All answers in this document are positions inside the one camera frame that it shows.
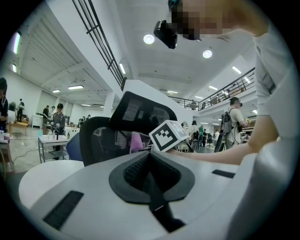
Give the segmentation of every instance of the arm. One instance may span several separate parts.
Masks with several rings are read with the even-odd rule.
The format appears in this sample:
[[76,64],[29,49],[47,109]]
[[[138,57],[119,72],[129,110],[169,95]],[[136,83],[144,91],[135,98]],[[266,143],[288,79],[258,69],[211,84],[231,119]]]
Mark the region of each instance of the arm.
[[264,145],[276,141],[277,137],[278,132],[272,118],[270,116],[258,116],[253,133],[245,144],[218,153],[184,153],[175,150],[169,153],[195,160],[240,165],[246,155],[258,153]]
[[5,99],[3,115],[1,116],[1,121],[6,121],[8,119],[8,100]]

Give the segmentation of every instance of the black camera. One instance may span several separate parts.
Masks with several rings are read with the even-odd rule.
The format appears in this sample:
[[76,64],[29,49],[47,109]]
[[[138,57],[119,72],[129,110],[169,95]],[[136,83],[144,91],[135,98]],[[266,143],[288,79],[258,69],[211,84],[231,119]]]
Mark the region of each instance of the black camera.
[[177,34],[166,20],[158,21],[154,28],[154,35],[168,48],[175,49],[177,45]]

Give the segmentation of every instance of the pink object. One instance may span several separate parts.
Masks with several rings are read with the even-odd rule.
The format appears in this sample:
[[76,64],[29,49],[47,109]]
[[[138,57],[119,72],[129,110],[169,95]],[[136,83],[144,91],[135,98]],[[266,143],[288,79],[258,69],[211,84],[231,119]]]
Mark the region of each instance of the pink object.
[[137,149],[143,149],[144,145],[141,139],[141,136],[139,133],[132,132],[131,133],[131,145],[130,145],[130,152],[137,150]]

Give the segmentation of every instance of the blue chair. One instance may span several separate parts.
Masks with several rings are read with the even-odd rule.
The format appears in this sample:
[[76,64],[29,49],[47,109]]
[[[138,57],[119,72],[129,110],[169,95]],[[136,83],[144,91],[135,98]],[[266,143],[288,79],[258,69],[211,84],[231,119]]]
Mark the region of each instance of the blue chair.
[[83,158],[80,152],[79,133],[71,138],[71,140],[66,145],[66,149],[69,155],[69,159],[83,162]]

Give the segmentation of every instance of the ceiling beam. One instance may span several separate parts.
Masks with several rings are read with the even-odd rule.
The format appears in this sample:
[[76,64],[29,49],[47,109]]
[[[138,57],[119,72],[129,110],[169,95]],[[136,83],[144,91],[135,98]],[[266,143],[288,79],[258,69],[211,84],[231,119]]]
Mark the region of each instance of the ceiling beam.
[[46,80],[41,85],[41,87],[44,87],[45,85],[48,85],[48,84],[54,82],[55,80],[57,80],[60,77],[63,77],[63,76],[68,75],[68,74],[71,74],[72,72],[78,71],[80,69],[83,69],[84,67],[85,67],[85,65],[82,62],[77,63],[77,64],[75,64],[73,66],[70,66],[70,67],[68,67],[68,68],[66,68],[66,69],[64,69],[64,70],[62,70],[62,71],[54,74],[53,76],[51,76],[48,80]]
[[102,95],[107,95],[107,92],[102,92],[102,91],[93,91],[93,92],[63,92],[61,94],[57,94],[57,96],[76,96],[76,95],[98,95],[98,96],[102,96]]

